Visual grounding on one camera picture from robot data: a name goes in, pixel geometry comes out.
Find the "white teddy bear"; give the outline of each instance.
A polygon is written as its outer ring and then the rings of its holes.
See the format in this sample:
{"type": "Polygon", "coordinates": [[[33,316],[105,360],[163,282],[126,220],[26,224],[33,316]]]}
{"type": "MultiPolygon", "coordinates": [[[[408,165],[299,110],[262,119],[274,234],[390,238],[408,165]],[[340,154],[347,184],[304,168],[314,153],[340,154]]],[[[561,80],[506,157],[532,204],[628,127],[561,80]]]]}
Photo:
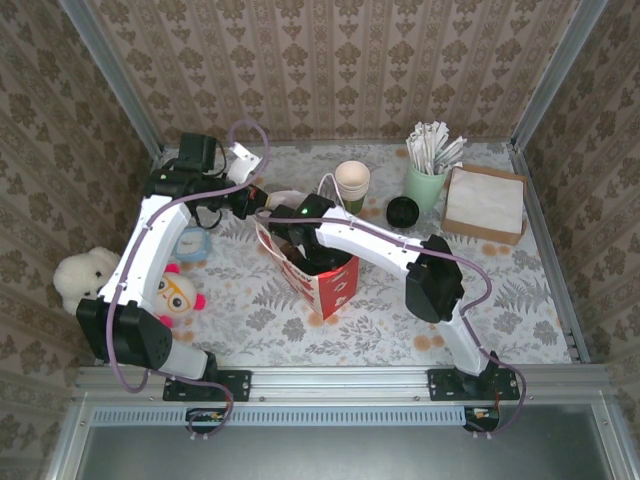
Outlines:
{"type": "Polygon", "coordinates": [[[62,260],[53,274],[53,285],[62,296],[64,309],[75,315],[80,300],[98,298],[119,261],[119,255],[102,247],[62,260]]]}

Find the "alarm clock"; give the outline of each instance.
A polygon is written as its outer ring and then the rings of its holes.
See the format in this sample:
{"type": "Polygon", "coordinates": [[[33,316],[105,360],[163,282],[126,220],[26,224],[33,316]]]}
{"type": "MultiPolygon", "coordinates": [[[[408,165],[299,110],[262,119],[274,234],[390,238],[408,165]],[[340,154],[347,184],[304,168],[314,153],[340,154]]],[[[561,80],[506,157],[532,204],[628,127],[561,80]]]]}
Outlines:
{"type": "Polygon", "coordinates": [[[206,230],[198,227],[185,228],[173,247],[173,256],[184,263],[198,263],[211,253],[211,241],[206,230]]]}

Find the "paper bag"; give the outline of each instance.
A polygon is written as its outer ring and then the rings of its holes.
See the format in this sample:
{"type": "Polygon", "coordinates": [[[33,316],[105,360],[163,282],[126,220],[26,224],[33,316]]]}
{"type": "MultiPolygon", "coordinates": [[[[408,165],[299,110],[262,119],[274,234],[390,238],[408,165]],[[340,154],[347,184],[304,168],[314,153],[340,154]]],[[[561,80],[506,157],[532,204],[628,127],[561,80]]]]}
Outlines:
{"type": "Polygon", "coordinates": [[[287,259],[264,226],[256,223],[256,233],[289,285],[323,320],[355,295],[360,264],[358,257],[351,257],[351,260],[337,270],[307,275],[287,259]]]}

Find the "black lid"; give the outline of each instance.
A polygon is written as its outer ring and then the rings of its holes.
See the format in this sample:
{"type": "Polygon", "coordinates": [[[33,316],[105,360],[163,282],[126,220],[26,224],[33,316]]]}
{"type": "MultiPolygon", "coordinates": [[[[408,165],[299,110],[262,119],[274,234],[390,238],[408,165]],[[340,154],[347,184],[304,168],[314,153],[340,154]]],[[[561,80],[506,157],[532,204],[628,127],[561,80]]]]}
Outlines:
{"type": "Polygon", "coordinates": [[[418,204],[409,197],[396,197],[387,205],[387,222],[392,227],[412,227],[418,221],[419,216],[418,204]]]}

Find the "green cup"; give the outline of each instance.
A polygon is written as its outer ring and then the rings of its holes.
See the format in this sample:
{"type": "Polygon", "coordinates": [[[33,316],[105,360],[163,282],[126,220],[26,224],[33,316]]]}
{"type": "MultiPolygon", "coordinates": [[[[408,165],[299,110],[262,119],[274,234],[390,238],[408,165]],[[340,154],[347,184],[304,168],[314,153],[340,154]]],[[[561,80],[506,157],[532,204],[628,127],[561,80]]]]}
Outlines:
{"type": "Polygon", "coordinates": [[[416,202],[421,212],[428,212],[438,203],[446,178],[446,174],[425,175],[410,164],[404,181],[403,195],[416,202]]]}
{"type": "Polygon", "coordinates": [[[344,208],[347,212],[351,213],[352,215],[357,215],[360,213],[360,210],[362,210],[364,196],[362,196],[362,198],[360,198],[359,200],[345,200],[343,198],[342,202],[344,203],[344,208]]]}

